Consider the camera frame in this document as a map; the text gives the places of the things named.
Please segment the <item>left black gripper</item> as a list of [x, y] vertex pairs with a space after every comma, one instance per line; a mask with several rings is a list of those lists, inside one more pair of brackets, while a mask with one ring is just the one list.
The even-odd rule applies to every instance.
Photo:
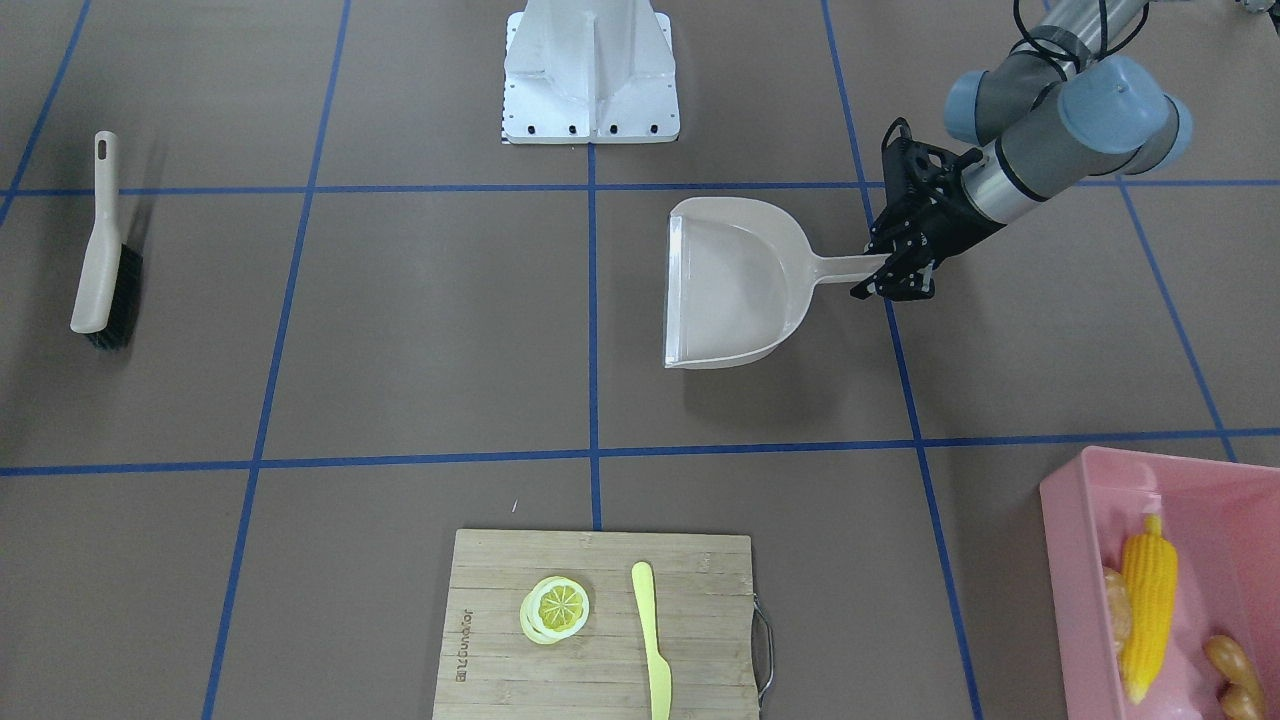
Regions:
[[881, 142], [887, 205], [870, 225], [868, 255], [854, 258], [867, 278], [851, 287], [852, 297], [933, 299], [937, 264], [1005, 227], [980, 211], [965, 190], [964, 170], [982, 159], [980, 149], [956, 154], [918, 141], [906, 119], [893, 120]]

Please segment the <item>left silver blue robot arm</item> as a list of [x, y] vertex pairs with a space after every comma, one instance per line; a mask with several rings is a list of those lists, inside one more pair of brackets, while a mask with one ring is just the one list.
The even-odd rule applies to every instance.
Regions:
[[893, 302], [931, 299], [940, 265], [1097, 176], [1167, 167], [1189, 146], [1184, 102], [1123, 50], [1147, 1], [1057, 1], [992, 70], [959, 77], [943, 123], [952, 152], [915, 138], [905, 118], [881, 142], [887, 204], [865, 255], [882, 263], [850, 291]]

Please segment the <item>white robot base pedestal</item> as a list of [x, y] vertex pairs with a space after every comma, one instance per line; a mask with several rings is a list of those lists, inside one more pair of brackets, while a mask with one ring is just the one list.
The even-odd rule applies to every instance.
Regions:
[[504, 41], [504, 142], [680, 137], [672, 23], [652, 3], [530, 1], [508, 15]]

